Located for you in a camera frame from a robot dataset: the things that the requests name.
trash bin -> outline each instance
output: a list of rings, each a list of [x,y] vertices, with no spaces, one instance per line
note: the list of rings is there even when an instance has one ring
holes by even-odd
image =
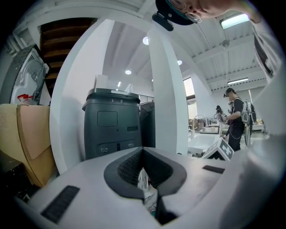
[[[86,159],[142,146],[139,95],[92,89],[83,106]]]
[[[140,128],[142,146],[156,147],[155,103],[147,102],[140,105]]]

backpack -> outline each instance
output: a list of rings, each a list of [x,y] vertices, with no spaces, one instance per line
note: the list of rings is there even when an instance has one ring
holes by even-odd
[[[256,112],[254,109],[254,105],[252,103],[250,103],[247,99],[243,102],[243,107],[242,107],[242,111],[241,111],[241,121],[244,122],[245,124],[249,125],[250,124],[250,119],[253,122],[256,122]]]

white pillar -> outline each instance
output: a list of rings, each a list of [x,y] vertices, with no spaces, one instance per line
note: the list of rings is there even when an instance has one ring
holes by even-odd
[[[114,21],[100,19],[77,41],[59,72],[50,106],[50,141],[59,173],[80,163],[84,151],[84,111],[88,91],[102,74]]]
[[[188,153],[188,106],[181,70],[167,36],[148,32],[155,96],[156,148]]]

man in black shirt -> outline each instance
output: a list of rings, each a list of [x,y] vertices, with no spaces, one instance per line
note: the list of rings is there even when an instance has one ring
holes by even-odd
[[[228,97],[229,101],[233,101],[231,115],[221,117],[221,121],[225,122],[229,120],[228,144],[234,151],[237,151],[240,150],[240,139],[244,132],[244,123],[242,122],[240,116],[243,109],[243,102],[232,88],[228,88],[223,97]]]

brown cardboard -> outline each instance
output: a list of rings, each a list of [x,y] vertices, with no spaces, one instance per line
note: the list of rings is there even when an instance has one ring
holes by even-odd
[[[50,146],[49,106],[20,106],[20,117],[27,153],[31,159],[38,157]]]
[[[46,113],[45,106],[39,107],[41,107],[40,109],[42,109],[43,113]],[[25,165],[30,181],[39,187],[43,187],[55,170],[54,157],[51,147],[48,146],[40,153],[34,152],[35,155],[37,154],[38,156],[33,160],[31,159],[26,145],[26,139],[33,135],[26,135],[22,128],[22,120],[24,122],[25,118],[21,118],[21,109],[22,106],[17,107],[15,104],[0,105],[0,149],[8,156],[22,162]]]

